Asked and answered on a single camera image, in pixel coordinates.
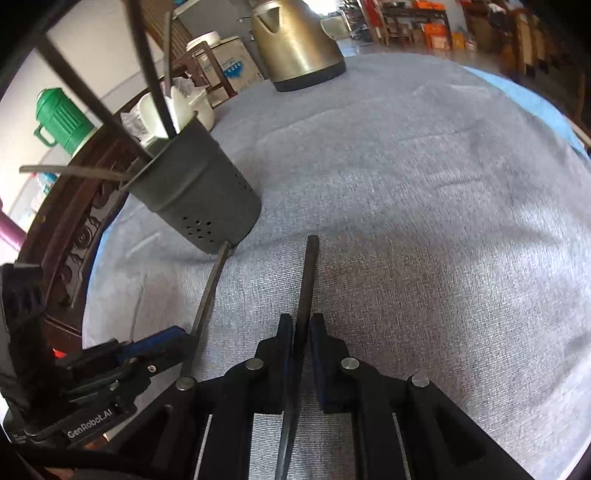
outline red object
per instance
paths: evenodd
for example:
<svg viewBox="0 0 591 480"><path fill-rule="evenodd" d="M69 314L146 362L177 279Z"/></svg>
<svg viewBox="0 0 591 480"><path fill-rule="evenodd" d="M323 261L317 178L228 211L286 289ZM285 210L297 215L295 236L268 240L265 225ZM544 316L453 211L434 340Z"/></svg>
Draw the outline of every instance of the red object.
<svg viewBox="0 0 591 480"><path fill-rule="evenodd" d="M371 23L370 27L381 27L382 20L379 16L378 8L376 7L374 0L363 0L363 8L365 14L368 16L369 23Z"/></svg>

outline gray tablecloth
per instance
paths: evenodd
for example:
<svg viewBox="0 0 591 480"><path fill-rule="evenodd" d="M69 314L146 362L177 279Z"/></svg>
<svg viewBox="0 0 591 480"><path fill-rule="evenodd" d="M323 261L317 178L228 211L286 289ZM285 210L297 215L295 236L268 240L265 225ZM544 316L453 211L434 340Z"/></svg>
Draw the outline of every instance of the gray tablecloth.
<svg viewBox="0 0 591 480"><path fill-rule="evenodd" d="M591 433L586 162L500 90L414 54L349 58L299 92L261 83L216 115L263 207L222 274L196 378L295 316L316 233L329 333L383 374L426 370L535 478L568 472ZM93 269L85 346L189 327L213 262L130 197ZM307 359L290 478L352 479L349 419L319 412ZM272 478L280 424L256 418L251 478Z"/></svg>

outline metal screw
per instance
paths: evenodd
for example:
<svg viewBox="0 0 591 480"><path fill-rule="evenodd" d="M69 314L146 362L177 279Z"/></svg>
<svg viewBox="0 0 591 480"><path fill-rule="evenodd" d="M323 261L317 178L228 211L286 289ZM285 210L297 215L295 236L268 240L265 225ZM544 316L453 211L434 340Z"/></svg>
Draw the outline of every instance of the metal screw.
<svg viewBox="0 0 591 480"><path fill-rule="evenodd" d="M418 388L425 388L430 383L429 377L425 372L414 374L410 380L413 382L413 385Z"/></svg>
<svg viewBox="0 0 591 480"><path fill-rule="evenodd" d="M340 361L340 366L342 366L345 370L355 370L356 368L359 368L359 360L349 356L347 358L343 358Z"/></svg>
<svg viewBox="0 0 591 480"><path fill-rule="evenodd" d="M251 358L250 360L246 361L246 368L249 370L260 370L265 366L265 362L262 361L260 358Z"/></svg>
<svg viewBox="0 0 591 480"><path fill-rule="evenodd" d="M181 377L175 383L176 387L181 391L184 392L186 390L191 390L195 384L195 379L191 377Z"/></svg>

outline floor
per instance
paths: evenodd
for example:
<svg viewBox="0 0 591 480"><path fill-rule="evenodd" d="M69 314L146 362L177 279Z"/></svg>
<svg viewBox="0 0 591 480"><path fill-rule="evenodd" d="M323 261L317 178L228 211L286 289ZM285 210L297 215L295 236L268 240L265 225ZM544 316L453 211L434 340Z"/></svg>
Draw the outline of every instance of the floor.
<svg viewBox="0 0 591 480"><path fill-rule="evenodd" d="M365 43L363 41L346 38L338 40L337 43L345 57L353 57L355 55L365 55L368 53L420 53L423 55L433 55L447 60L453 60L460 65L473 67L483 70L488 73L500 75L498 55L492 53L485 53L482 51L469 50L435 50L427 48L425 45L411 44L400 45L396 40L392 40L389 47L378 45L375 43Z"/></svg>

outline green thermos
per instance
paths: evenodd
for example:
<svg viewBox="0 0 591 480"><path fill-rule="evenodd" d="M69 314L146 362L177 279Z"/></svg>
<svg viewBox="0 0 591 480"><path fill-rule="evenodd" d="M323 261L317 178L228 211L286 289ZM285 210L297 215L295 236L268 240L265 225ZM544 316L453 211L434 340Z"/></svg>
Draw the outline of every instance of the green thermos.
<svg viewBox="0 0 591 480"><path fill-rule="evenodd" d="M39 126L33 135L47 147L60 144L70 155L74 155L95 127L61 88L39 93L35 118ZM42 128L54 138L53 142L41 134Z"/></svg>

